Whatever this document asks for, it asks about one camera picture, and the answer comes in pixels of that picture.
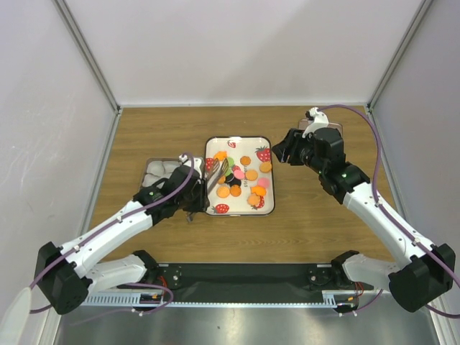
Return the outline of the metal serving tongs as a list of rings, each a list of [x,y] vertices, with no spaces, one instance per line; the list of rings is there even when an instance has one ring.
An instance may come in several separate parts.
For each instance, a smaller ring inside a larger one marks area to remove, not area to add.
[[[227,170],[227,164],[224,161],[218,161],[215,159],[213,161],[213,166],[208,172],[207,176],[204,178],[207,182],[207,190],[208,190],[208,197],[212,191],[212,189],[216,186],[218,180],[225,175],[225,172]],[[186,212],[186,220],[187,222],[191,223],[194,219],[194,216],[197,213],[205,213],[205,212]]]

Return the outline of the pink sandwich cookie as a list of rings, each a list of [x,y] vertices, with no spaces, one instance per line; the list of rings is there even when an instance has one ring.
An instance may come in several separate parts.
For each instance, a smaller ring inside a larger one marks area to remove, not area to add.
[[[245,173],[242,170],[235,170],[233,174],[234,174],[234,177],[238,180],[245,179]]]

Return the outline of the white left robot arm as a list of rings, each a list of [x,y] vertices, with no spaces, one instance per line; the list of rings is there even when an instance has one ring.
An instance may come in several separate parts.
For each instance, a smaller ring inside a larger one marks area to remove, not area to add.
[[[144,253],[106,263],[100,260],[132,237],[168,219],[178,210],[204,212],[207,190],[203,172],[181,165],[172,175],[140,188],[116,214],[86,234],[61,246],[44,244],[37,253],[33,287],[38,287],[59,315],[75,310],[91,293],[117,285],[152,287],[158,279],[155,261]]]

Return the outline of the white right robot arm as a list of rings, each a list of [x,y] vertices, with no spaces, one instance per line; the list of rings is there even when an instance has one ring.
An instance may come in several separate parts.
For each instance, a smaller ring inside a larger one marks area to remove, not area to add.
[[[447,244],[435,245],[389,207],[373,190],[369,177],[347,161],[339,130],[320,128],[304,134],[300,129],[290,129],[272,152],[281,163],[306,166],[317,173],[322,188],[356,214],[394,259],[384,262],[347,252],[337,257],[339,265],[331,270],[336,287],[347,289],[355,282],[369,284],[390,292],[411,313],[453,287],[453,249]]]

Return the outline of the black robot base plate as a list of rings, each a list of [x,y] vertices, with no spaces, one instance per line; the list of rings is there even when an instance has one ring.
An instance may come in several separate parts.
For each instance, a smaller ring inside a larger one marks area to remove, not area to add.
[[[210,292],[223,295],[228,291],[300,294],[306,291],[349,290],[355,295],[363,292],[365,284],[347,280],[331,264],[317,263],[170,263],[161,264],[147,272],[141,281],[147,285],[169,288],[173,294],[186,295]]]

